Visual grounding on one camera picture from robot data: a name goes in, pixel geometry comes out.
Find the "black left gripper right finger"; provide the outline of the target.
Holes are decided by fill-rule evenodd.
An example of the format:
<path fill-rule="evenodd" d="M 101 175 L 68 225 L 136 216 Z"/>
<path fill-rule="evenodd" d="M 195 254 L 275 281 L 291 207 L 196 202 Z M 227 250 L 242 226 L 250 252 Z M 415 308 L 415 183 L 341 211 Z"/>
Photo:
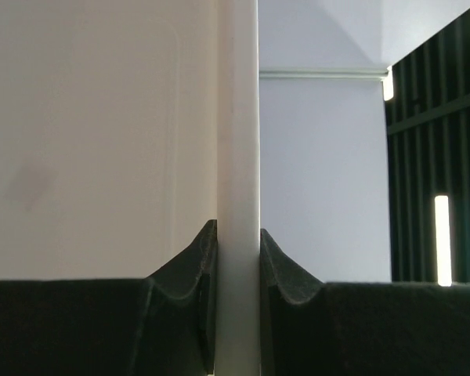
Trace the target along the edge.
<path fill-rule="evenodd" d="M 260 238 L 264 375 L 470 375 L 470 284 L 324 283 Z"/>

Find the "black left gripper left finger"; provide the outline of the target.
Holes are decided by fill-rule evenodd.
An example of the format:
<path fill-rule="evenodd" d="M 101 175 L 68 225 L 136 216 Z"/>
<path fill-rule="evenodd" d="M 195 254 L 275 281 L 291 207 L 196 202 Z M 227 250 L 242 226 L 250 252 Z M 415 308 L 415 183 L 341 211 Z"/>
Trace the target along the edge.
<path fill-rule="evenodd" d="M 0 375 L 210 375 L 217 222 L 144 278 L 0 280 Z"/>

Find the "white plastic tub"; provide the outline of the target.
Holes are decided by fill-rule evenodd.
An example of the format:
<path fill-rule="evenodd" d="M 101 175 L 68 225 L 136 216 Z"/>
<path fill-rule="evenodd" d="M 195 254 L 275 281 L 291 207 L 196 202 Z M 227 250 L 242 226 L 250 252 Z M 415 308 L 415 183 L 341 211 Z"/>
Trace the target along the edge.
<path fill-rule="evenodd" d="M 215 365 L 257 375 L 255 1 L 0 1 L 0 280 L 148 277 L 217 222 Z"/>

